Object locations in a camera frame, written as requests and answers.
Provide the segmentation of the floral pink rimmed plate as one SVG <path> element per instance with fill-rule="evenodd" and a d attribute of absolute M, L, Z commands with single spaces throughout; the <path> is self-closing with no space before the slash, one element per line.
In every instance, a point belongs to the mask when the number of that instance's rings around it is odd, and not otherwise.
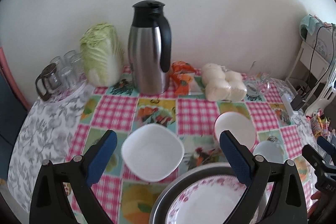
<path fill-rule="evenodd" d="M 179 194 L 168 209 L 165 222 L 223 223 L 230 215 L 246 186 L 235 176 L 202 178 Z"/>

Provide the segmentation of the white bowl red rim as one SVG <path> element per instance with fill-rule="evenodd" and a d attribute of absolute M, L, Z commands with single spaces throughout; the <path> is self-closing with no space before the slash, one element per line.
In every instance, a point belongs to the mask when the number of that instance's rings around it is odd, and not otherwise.
<path fill-rule="evenodd" d="M 219 143 L 220 134 L 229 130 L 237 141 L 250 151 L 256 143 L 256 130 L 250 119 L 237 112 L 226 112 L 214 123 L 214 139 Z"/>

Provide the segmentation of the colourful candy packs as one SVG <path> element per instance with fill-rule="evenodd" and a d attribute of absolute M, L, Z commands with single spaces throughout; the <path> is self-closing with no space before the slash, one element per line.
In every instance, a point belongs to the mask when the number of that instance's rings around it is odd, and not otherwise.
<path fill-rule="evenodd" d="M 319 136 L 323 136 L 328 139 L 332 135 L 335 135 L 335 129 L 331 128 L 330 122 L 330 118 L 325 116 L 322 109 L 318 109 L 313 112 L 310 117 L 310 124 L 315 139 Z"/>

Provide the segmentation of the small white bowl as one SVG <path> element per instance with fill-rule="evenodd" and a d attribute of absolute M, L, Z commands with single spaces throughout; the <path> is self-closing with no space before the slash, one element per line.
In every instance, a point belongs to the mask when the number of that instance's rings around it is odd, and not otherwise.
<path fill-rule="evenodd" d="M 281 151 L 282 150 L 277 146 L 276 143 L 265 140 L 258 143 L 253 151 L 253 155 L 260 155 L 268 162 L 282 164 L 284 162 L 284 157 Z"/>

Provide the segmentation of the white plastic chair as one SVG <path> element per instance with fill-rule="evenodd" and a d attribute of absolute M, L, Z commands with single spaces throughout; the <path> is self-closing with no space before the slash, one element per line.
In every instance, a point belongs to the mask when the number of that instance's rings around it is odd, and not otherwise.
<path fill-rule="evenodd" d="M 306 109 L 305 115 L 312 117 L 317 110 L 324 110 L 335 98 L 335 72 L 329 77 L 327 84 L 318 98 Z"/>

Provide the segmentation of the white small box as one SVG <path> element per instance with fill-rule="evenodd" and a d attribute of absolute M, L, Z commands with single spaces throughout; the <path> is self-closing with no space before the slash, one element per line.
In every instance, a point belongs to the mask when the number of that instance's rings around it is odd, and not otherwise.
<path fill-rule="evenodd" d="M 286 109 L 286 112 L 288 113 L 288 116 L 290 118 L 292 118 L 293 116 L 295 116 L 297 114 L 296 111 L 293 110 L 292 106 L 291 106 L 291 101 L 292 101 L 292 98 L 289 94 L 286 94 L 284 93 L 282 96 L 281 96 L 281 100 L 285 106 L 285 109 Z"/>

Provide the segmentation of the white shelf unit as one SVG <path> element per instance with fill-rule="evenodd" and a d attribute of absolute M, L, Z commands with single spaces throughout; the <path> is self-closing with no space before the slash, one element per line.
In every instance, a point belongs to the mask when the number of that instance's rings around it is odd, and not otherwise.
<path fill-rule="evenodd" d="M 310 14 L 299 24 L 302 40 L 299 52 L 285 81 L 292 90 L 310 91 L 308 83 L 325 83 L 335 59 L 335 25 L 323 23 Z"/>

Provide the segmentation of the clear glass mug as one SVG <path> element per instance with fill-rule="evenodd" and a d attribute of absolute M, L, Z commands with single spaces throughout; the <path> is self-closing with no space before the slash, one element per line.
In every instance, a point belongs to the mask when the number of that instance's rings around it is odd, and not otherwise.
<path fill-rule="evenodd" d="M 250 97 L 264 96 L 270 90 L 270 69 L 254 61 L 247 73 L 244 84 Z"/>

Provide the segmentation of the round metal tray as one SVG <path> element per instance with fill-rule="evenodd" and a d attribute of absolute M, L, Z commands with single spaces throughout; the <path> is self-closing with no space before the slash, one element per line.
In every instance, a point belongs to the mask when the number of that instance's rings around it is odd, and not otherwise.
<path fill-rule="evenodd" d="M 173 201 L 185 190 L 188 186 L 198 180 L 210 176 L 229 175 L 235 176 L 233 169 L 227 162 L 217 162 L 197 167 L 188 171 L 181 177 L 174 180 L 156 200 L 150 215 L 150 223 L 166 223 L 166 215 Z M 257 208 L 255 215 L 250 223 L 259 223 L 263 216 L 266 207 L 266 195 L 261 199 L 260 205 Z"/>

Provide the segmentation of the white square bowl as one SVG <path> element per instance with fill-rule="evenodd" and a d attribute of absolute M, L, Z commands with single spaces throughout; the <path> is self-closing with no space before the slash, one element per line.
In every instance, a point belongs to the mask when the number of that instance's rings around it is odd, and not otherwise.
<path fill-rule="evenodd" d="M 128 169 L 146 182 L 167 178 L 185 154 L 182 141 L 160 124 L 146 124 L 132 132 L 121 146 Z"/>

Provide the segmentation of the white round tray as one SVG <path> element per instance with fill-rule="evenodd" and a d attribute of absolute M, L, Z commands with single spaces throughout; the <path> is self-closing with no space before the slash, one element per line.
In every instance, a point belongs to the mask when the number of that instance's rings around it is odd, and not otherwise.
<path fill-rule="evenodd" d="M 77 83 L 77 85 L 74 88 L 66 89 L 62 91 L 60 94 L 52 95 L 50 101 L 51 102 L 60 102 L 64 99 L 70 98 L 70 96 L 73 96 L 75 94 L 78 94 L 81 92 L 87 85 L 87 81 L 81 81 Z"/>

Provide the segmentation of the checked fruit tablecloth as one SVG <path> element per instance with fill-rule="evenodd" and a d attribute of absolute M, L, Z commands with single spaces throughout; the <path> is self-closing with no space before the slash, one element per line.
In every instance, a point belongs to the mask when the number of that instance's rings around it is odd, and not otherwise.
<path fill-rule="evenodd" d="M 217 147 L 214 124 L 218 116 L 237 112 L 249 118 L 256 130 L 255 142 L 271 140 L 285 159 L 294 160 L 311 205 L 314 173 L 301 155 L 313 143 L 309 121 L 303 113 L 290 118 L 281 96 L 289 94 L 284 81 L 273 79 L 270 90 L 256 99 L 210 102 L 204 95 L 177 96 L 174 86 L 159 96 L 137 92 L 128 68 L 120 83 L 109 88 L 84 87 L 61 101 L 37 100 L 18 135 L 11 157 L 7 186 L 21 208 L 29 211 L 34 185 L 44 159 L 70 161 L 83 154 L 107 130 L 122 144 L 139 127 L 156 123 L 167 127 L 183 142 L 185 155 L 179 167 L 158 183 L 146 183 L 125 165 L 116 149 L 101 180 L 92 190 L 114 223 L 147 223 L 151 208 L 165 186 L 197 166 L 224 161 Z"/>

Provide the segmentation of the upturned drinking glass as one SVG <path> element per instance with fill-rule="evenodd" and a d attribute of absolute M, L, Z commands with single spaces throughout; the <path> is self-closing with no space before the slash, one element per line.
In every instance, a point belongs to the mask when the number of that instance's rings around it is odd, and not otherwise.
<path fill-rule="evenodd" d="M 77 53 L 75 50 L 68 51 L 64 55 L 64 61 L 66 65 L 70 66 L 78 80 L 78 82 L 83 80 L 84 68 L 81 58 L 81 53 Z"/>
<path fill-rule="evenodd" d="M 60 56 L 54 57 L 50 63 L 54 63 L 56 65 L 56 71 L 60 75 L 62 72 L 62 69 L 64 68 L 64 62 Z"/>

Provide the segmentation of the napa cabbage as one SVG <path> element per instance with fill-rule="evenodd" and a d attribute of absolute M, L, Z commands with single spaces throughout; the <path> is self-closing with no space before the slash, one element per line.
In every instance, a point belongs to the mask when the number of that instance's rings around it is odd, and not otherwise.
<path fill-rule="evenodd" d="M 99 23 L 80 39 L 84 73 L 96 87 L 113 86 L 122 74 L 124 50 L 114 26 Z"/>

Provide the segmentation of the orange snack packet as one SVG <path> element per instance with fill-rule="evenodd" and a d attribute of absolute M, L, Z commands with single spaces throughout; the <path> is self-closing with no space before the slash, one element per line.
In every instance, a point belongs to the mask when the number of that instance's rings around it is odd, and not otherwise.
<path fill-rule="evenodd" d="M 177 96 L 195 96 L 203 93 L 195 76 L 196 70 L 192 65 L 184 61 L 175 61 L 171 65 L 170 78 L 175 87 Z"/>

